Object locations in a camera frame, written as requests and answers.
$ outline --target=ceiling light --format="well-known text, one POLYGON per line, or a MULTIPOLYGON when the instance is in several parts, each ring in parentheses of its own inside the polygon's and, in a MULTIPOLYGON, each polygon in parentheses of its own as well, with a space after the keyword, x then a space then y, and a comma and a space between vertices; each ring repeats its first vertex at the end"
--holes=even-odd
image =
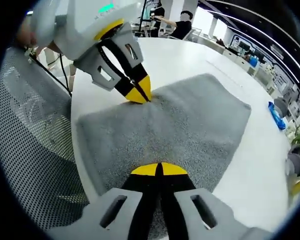
POLYGON ((237 29, 235 29, 234 27, 231 27, 231 26, 228 26, 228 28, 230 28, 230 29, 233 29, 233 30, 235 30, 235 31, 237 31, 237 32, 239 32, 239 33, 241 33, 242 35, 244 35, 244 36, 246 36, 246 37, 248 37, 248 38, 250 38, 250 39, 252 39, 252 40, 254 40, 256 43, 258 43, 261 47, 263 47, 264 49, 267 49, 270 53, 272 53, 278 60, 279 60, 279 62, 281 62, 281 64, 283 65, 283 66, 285 66, 285 68, 286 69, 288 69, 288 71, 290 72, 290 74, 294 77, 294 79, 295 79, 295 81, 299 84, 300 82, 299 82, 299 80, 297 79, 297 77, 294 75, 294 73, 290 70, 290 68, 288 68, 288 66, 274 53, 274 52, 272 52, 269 48, 267 48, 265 45, 263 45, 261 42, 259 42, 259 41, 257 41, 256 39, 254 39, 253 37, 251 37, 251 36, 249 36, 249 35, 247 35, 247 34, 245 34, 244 32, 242 32, 242 31, 239 31, 239 30, 237 30, 237 29))
POLYGON ((212 10, 206 10, 207 12, 210 12, 210 13, 215 13, 215 14, 219 14, 219 15, 222 15, 222 16, 225 16, 225 17, 228 17, 228 18, 231 18, 231 19, 234 19, 234 20, 237 20, 238 22, 240 23, 243 23, 251 28, 253 28, 254 30, 257 30, 259 33, 262 33, 263 35, 265 35, 266 37, 268 37, 270 40, 272 40, 274 43, 276 43, 291 59, 292 61, 294 61, 294 63, 297 65, 297 67, 300 69, 300 64, 294 59, 294 57, 283 47, 281 46, 276 40, 274 40, 272 37, 270 37, 269 35, 267 35, 265 32, 259 30, 258 28, 256 28, 255 26, 252 26, 250 25, 249 23, 245 22, 245 21, 242 21, 238 18, 235 18, 233 16, 229 16, 229 15, 226 15, 224 13, 220 13, 220 12, 216 12, 216 11, 212 11, 212 10))

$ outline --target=round white table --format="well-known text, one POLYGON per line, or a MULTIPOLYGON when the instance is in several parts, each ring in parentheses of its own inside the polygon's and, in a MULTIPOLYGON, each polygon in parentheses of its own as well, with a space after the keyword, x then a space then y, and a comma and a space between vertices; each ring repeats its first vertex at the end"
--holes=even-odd
MULTIPOLYGON (((213 194, 233 209, 234 217, 241 223, 274 231, 288 211, 285 159, 290 145, 268 110, 268 101, 273 99, 243 69, 211 48, 163 38, 138 41, 152 90, 209 73, 231 94, 251 105, 241 143, 213 194)), ((72 93, 72 141, 77 169, 90 202, 96 201, 98 194, 81 159, 76 124, 84 115, 125 101, 116 90, 108 92, 92 84, 90 75, 77 71, 72 93)))

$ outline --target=gray towel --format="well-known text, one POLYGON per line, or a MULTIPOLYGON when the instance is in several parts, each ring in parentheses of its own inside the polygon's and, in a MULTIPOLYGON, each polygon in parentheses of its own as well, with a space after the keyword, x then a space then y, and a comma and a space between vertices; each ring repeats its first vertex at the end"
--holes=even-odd
MULTIPOLYGON (((96 186, 104 187, 101 194, 120 188, 135 168, 157 162, 181 166, 197 188, 212 192, 250 113, 214 76, 198 75, 155 90, 149 103, 128 102, 82 117, 77 128, 82 159, 88 174, 98 177, 96 186)), ((156 217, 151 239, 166 234, 162 222, 156 217)))

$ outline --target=gray mesh chair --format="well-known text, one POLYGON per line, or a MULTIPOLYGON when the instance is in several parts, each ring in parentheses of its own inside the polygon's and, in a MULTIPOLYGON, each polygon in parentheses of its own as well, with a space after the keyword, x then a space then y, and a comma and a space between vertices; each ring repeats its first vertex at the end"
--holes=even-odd
POLYGON ((78 220, 88 204, 71 136, 71 98, 22 50, 0 69, 0 162, 15 197, 44 231, 78 220))

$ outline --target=green indicator light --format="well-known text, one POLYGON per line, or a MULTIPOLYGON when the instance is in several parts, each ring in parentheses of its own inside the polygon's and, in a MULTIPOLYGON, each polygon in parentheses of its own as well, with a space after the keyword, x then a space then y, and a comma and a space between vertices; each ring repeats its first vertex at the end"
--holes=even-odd
POLYGON ((108 11, 109 9, 112 9, 112 8, 114 8, 114 7, 115 7, 114 4, 111 3, 111 4, 107 5, 107 6, 102 7, 102 8, 99 10, 99 13, 106 12, 106 11, 108 11))

